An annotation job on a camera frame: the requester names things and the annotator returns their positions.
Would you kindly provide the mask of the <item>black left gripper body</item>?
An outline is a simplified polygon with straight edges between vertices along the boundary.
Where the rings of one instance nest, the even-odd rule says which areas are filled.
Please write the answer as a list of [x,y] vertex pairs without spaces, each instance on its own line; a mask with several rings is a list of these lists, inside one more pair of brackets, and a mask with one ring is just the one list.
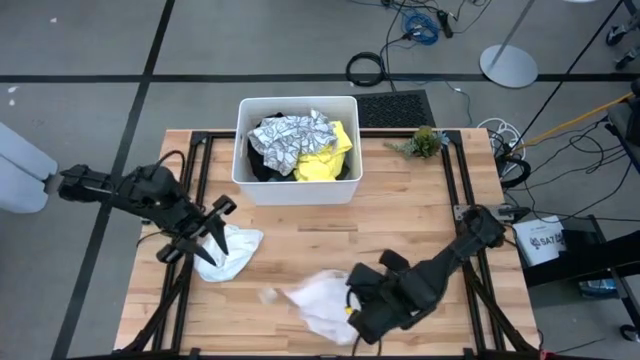
[[169,209],[163,209],[155,224],[162,233],[170,236],[172,240],[156,253],[156,258],[162,263],[175,263],[185,254],[178,249],[179,240],[197,241],[200,237],[211,235],[208,231],[208,221],[214,216],[219,216],[222,219],[223,215],[231,214],[236,208],[237,205],[231,198],[221,195],[213,203],[213,209],[207,214],[204,214],[194,203],[185,199],[180,199]]

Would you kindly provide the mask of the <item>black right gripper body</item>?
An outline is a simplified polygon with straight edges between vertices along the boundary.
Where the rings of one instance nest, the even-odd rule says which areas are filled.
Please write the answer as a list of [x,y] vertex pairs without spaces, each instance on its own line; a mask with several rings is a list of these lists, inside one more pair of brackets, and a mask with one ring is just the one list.
[[383,273],[358,263],[346,282],[348,293],[360,304],[349,315],[348,323],[368,344],[378,342],[395,328],[411,328],[440,302],[438,265],[433,261],[410,265],[406,258],[387,249],[379,263],[386,267]]

